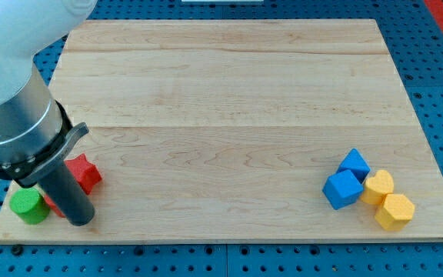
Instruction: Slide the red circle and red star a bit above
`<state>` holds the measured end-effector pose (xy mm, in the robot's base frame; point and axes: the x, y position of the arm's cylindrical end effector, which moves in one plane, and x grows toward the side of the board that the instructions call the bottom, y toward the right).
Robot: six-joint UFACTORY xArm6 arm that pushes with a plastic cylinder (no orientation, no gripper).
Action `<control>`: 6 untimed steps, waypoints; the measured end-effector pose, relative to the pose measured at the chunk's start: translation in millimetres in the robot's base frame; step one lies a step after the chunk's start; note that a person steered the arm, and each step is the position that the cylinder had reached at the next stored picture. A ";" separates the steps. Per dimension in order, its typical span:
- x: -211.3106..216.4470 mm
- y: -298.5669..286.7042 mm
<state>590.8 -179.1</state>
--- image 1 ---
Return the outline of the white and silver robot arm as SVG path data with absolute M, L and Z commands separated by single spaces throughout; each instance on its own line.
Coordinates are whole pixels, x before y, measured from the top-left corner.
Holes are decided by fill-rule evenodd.
M 65 165 L 88 133 L 73 125 L 34 57 L 90 16 L 97 0 L 0 0 L 0 179 L 39 185 L 73 225 L 95 209 Z

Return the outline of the black tool mount with clamp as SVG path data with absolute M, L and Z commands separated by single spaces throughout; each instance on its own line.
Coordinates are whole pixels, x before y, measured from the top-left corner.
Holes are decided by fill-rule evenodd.
M 22 188 L 31 188 L 40 179 L 55 171 L 58 163 L 74 148 L 79 139 L 89 133 L 88 126 L 81 122 L 72 125 L 64 107 L 57 101 L 62 123 L 58 134 L 38 152 L 17 162 L 0 162 L 0 179 L 14 180 Z

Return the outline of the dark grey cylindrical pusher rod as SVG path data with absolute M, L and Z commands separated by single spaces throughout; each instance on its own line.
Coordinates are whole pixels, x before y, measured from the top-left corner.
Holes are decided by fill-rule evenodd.
M 95 208 L 92 202 L 64 162 L 38 184 L 72 225 L 86 225 L 93 219 Z

